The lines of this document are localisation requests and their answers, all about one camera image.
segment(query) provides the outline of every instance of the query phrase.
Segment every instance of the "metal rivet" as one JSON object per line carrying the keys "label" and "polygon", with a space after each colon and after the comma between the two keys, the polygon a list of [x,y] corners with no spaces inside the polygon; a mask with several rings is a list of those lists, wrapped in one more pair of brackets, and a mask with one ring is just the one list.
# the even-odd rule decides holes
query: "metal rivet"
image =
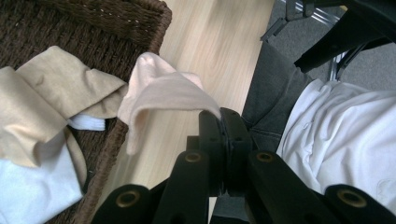
{"label": "metal rivet", "polygon": [[363,197],[350,189],[339,189],[337,191],[337,196],[343,203],[353,207],[362,208],[367,205]]}
{"label": "metal rivet", "polygon": [[117,197],[116,204],[118,207],[125,208],[136,204],[140,199],[140,193],[136,190],[123,192]]}
{"label": "metal rivet", "polygon": [[189,162],[198,162],[201,160],[201,155],[196,152],[192,152],[192,153],[189,153],[185,159],[186,159],[186,161],[189,161]]}
{"label": "metal rivet", "polygon": [[271,162],[274,160],[273,155],[266,153],[266,152],[260,152],[257,154],[257,160],[259,161],[264,161],[264,162]]}

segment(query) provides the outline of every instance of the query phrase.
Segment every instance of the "beige cloth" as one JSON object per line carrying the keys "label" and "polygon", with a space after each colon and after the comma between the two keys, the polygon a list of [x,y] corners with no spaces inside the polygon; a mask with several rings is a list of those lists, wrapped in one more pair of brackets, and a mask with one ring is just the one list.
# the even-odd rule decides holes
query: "beige cloth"
{"label": "beige cloth", "polygon": [[59,133],[67,119],[81,111],[114,118],[125,92],[125,82],[90,70],[58,47],[37,55],[17,71],[1,69],[0,158],[39,166],[35,148]]}
{"label": "beige cloth", "polygon": [[87,180],[87,163],[85,162],[84,155],[81,152],[76,138],[68,128],[64,128],[64,138],[66,139],[67,149],[69,150],[70,158],[76,171],[78,183],[81,188],[83,188]]}
{"label": "beige cloth", "polygon": [[99,119],[115,118],[127,91],[119,78],[90,69],[56,46],[34,57],[17,73],[65,119],[83,110]]}
{"label": "beige cloth", "polygon": [[179,73],[158,55],[144,53],[137,59],[118,114],[129,125],[130,155],[138,150],[150,109],[207,110],[221,117],[218,104],[203,91],[198,76]]}

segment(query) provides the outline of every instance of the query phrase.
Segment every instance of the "white cloth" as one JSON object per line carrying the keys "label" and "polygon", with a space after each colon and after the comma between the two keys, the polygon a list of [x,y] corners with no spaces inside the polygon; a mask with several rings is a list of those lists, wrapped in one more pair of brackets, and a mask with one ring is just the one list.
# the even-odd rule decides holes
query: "white cloth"
{"label": "white cloth", "polygon": [[38,168],[0,160],[0,223],[44,223],[82,197],[64,132],[37,149]]}
{"label": "white cloth", "polygon": [[220,119],[218,104],[203,91],[201,80],[180,73],[153,53],[142,54],[136,62],[118,117],[129,125],[127,153],[134,155],[150,109],[207,110]]}
{"label": "white cloth", "polygon": [[85,114],[77,114],[67,120],[70,127],[77,130],[104,131],[106,121]]}
{"label": "white cloth", "polygon": [[396,91],[311,82],[277,153],[309,188],[354,186],[396,214]]}

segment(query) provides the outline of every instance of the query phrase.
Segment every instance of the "gray trousers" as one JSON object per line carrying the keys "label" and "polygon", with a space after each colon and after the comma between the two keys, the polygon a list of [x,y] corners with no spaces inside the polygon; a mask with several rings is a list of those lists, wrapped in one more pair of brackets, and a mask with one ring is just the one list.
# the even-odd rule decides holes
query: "gray trousers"
{"label": "gray trousers", "polygon": [[[313,79],[268,43],[262,49],[242,119],[260,150],[276,152],[298,97]],[[214,216],[248,220],[243,198],[218,197]]]}

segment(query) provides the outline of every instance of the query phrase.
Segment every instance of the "wooden floor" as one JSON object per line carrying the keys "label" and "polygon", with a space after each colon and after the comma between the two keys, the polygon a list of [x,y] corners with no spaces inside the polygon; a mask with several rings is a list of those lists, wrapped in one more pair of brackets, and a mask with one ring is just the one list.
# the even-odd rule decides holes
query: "wooden floor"
{"label": "wooden floor", "polygon": [[[178,71],[200,76],[222,107],[242,112],[274,0],[165,0],[173,11],[161,57]],[[100,203],[127,183],[149,189],[170,175],[188,135],[198,134],[198,112],[153,111],[141,153],[121,150]]]}

